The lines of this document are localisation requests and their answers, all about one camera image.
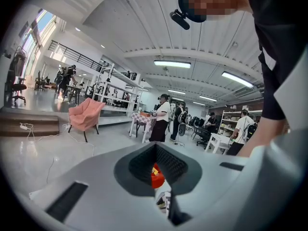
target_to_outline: light fixture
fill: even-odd
[[[212,99],[212,98],[207,98],[207,97],[203,97],[203,96],[199,96],[199,98],[209,99],[210,101],[217,102],[217,100],[216,100],[216,99]]]
[[[193,102],[193,103],[205,106],[205,104],[203,103],[197,103],[197,102]]]
[[[155,60],[154,64],[156,66],[170,66],[170,67],[191,68],[191,63],[178,62],[178,61],[160,61],[160,60]]]
[[[179,94],[184,94],[184,95],[185,95],[185,93],[184,93],[184,92],[177,91],[177,90],[168,90],[168,91],[170,91],[170,92],[175,92],[175,93],[179,93]]]
[[[223,72],[222,73],[222,76],[224,76],[224,77],[226,77],[226,78],[229,78],[229,79],[232,79],[232,80],[234,80],[234,81],[237,81],[237,82],[239,82],[239,83],[241,83],[241,84],[243,84],[243,85],[245,85],[245,86],[247,86],[247,87],[249,87],[249,88],[252,88],[254,85],[253,84],[251,84],[250,82],[248,82],[248,81],[246,81],[246,80],[244,80],[244,79],[242,79],[242,78],[240,78],[240,77],[237,77],[237,76],[235,76],[235,75],[233,75],[233,74],[230,74],[230,73],[228,73],[228,72]]]
[[[183,99],[179,99],[179,98],[172,98],[172,99],[179,100],[179,101],[184,101]]]

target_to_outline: handrail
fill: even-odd
[[[52,40],[48,50],[55,52],[56,54],[61,54],[69,59],[72,59],[78,63],[81,63],[91,69],[94,69],[97,72],[101,71],[103,65],[93,61],[89,57],[80,54],[79,52],[66,47],[63,44],[58,43],[57,41]]]

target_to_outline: pink chair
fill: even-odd
[[[106,103],[101,103],[98,101],[94,101],[91,98],[87,98],[84,102],[82,102],[79,106],[74,108],[69,108],[69,119],[71,122],[71,127],[69,128],[68,132],[71,131],[72,126],[83,131],[85,136],[86,142],[86,130],[95,127],[97,134],[97,124],[98,119],[100,117],[100,112]]]

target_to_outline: wooden step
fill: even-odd
[[[27,115],[20,113],[0,113],[0,123],[19,124],[59,124],[57,116],[51,115]]]
[[[59,134],[59,124],[34,124],[35,137]],[[0,126],[0,136],[3,137],[27,137],[29,130],[23,130],[18,123],[3,123]]]

